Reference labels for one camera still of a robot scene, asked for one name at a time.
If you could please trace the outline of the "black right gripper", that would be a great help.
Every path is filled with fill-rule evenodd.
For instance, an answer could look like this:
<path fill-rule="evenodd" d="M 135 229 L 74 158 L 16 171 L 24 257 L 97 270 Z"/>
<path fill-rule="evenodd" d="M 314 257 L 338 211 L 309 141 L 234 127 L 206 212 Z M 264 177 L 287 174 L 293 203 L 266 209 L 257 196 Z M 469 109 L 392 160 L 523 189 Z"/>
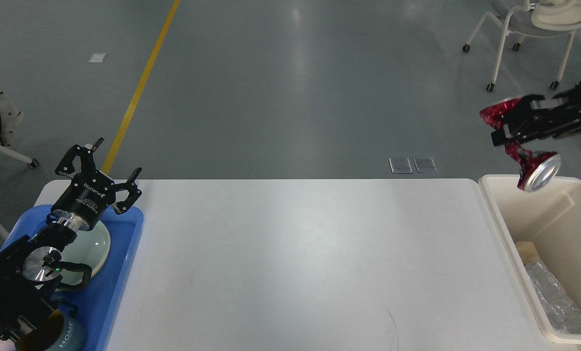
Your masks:
<path fill-rule="evenodd" d="M 581 134 L 581 79 L 572 89 L 563 91 L 561 97 L 536 98 L 530 106 L 532 118 L 513 121 L 490 134 L 493 146 Z"/>

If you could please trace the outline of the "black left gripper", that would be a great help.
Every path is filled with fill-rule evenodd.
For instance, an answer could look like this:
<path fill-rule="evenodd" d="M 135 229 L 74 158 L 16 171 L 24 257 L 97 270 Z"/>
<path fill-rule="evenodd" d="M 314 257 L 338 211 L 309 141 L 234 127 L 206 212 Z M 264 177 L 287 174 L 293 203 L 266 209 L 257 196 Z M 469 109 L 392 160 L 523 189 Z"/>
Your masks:
<path fill-rule="evenodd" d="M 141 168 L 134 169 L 125 182 L 116 184 L 96 168 L 93 154 L 103 141 L 104 138 L 99 138 L 92 145 L 75 144 L 67 150 L 56 167 L 57 175 L 72 180 L 52 206 L 51 214 L 56 219 L 66 218 L 78 222 L 78 231 L 94 229 L 109 205 L 112 205 L 116 214 L 126 213 L 142 194 L 136 184 Z M 121 191 L 127 191 L 127 197 L 116 201 L 116 193 Z"/>

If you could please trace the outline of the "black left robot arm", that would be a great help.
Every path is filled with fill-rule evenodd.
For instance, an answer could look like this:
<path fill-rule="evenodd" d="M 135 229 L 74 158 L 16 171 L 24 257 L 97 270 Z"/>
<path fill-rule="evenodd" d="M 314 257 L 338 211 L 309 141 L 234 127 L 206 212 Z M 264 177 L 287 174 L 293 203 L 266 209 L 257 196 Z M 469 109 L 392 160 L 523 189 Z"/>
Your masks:
<path fill-rule="evenodd" d="M 52 205 L 46 225 L 0 251 L 0 341 L 12 340 L 21 351 L 80 350 L 86 337 L 71 314 L 59 311 L 54 291 L 78 292 L 87 287 L 92 267 L 62 258 L 78 233 L 91 231 L 105 211 L 129 211 L 141 196 L 136 179 L 141 168 L 118 183 L 96 168 L 94 152 L 103 142 L 74 145 L 65 153 L 55 173 L 70 178 L 70 184 Z"/>

